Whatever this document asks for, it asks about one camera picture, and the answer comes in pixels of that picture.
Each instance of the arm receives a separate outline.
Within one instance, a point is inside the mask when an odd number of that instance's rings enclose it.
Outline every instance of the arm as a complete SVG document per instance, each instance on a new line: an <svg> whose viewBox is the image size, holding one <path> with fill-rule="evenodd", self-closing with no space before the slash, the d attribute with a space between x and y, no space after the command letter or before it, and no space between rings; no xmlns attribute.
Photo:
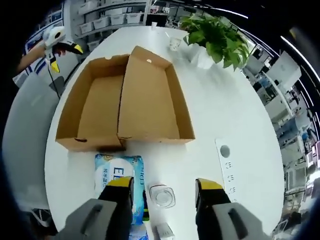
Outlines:
<svg viewBox="0 0 320 240"><path fill-rule="evenodd" d="M24 55L18 67L16 68L16 73L19 74L23 70L25 70L27 67L29 67L34 61L36 61L39 58L45 57L45 46L41 45L34 49L32 49L30 52L27 53L27 55Z"/></svg>

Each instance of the green leaves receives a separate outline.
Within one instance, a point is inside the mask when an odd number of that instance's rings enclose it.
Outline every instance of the green leaves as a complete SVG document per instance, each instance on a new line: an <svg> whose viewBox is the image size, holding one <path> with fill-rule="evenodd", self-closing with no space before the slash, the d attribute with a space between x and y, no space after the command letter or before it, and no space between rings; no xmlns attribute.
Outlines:
<svg viewBox="0 0 320 240"><path fill-rule="evenodd" d="M233 69L244 65L249 56L248 43L234 29L222 24L218 17L187 17L181 27L189 35L183 40L188 44L199 44L215 63L223 60L223 67Z"/></svg>
<svg viewBox="0 0 320 240"><path fill-rule="evenodd" d="M216 64L219 63L224 57L222 52L219 52L219 49L217 49L213 43L207 41L205 44L205 48L208 55L212 57L213 61Z"/></svg>

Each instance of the potted plant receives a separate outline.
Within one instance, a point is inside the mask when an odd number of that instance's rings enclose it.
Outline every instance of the potted plant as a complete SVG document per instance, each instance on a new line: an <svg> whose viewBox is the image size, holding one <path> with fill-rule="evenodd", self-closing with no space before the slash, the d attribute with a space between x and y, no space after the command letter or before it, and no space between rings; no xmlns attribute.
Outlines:
<svg viewBox="0 0 320 240"><path fill-rule="evenodd" d="M223 68L243 66L249 56L248 43L218 17L185 17L181 28L189 33L183 40L193 45L189 59L199 68L209 69L223 60Z"/></svg>

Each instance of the black cable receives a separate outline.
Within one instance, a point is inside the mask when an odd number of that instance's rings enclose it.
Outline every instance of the black cable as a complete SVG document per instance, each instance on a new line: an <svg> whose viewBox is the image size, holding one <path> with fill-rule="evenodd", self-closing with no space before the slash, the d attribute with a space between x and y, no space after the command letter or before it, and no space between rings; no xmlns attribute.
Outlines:
<svg viewBox="0 0 320 240"><path fill-rule="evenodd" d="M53 78L52 75L51 75L50 68L49 68L49 64L48 64L47 66L48 66L48 72L49 72L49 74L50 74L50 77L51 77L51 81L52 81L54 90L55 90L55 92L56 92L56 94L57 94L57 96L58 96L58 98L59 98L59 100L60 100L60 95L59 95L59 93L58 93L58 89L57 89L57 87L56 87L54 78Z"/></svg>

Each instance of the cardboard box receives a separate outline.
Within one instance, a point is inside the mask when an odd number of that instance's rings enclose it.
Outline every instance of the cardboard box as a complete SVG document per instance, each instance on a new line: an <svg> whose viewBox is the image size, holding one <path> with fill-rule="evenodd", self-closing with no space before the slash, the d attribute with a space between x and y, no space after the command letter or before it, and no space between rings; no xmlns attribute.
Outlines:
<svg viewBox="0 0 320 240"><path fill-rule="evenodd" d="M136 46L131 55L90 61L62 110L56 141L72 151L114 151L125 140L195 139L173 65Z"/></svg>

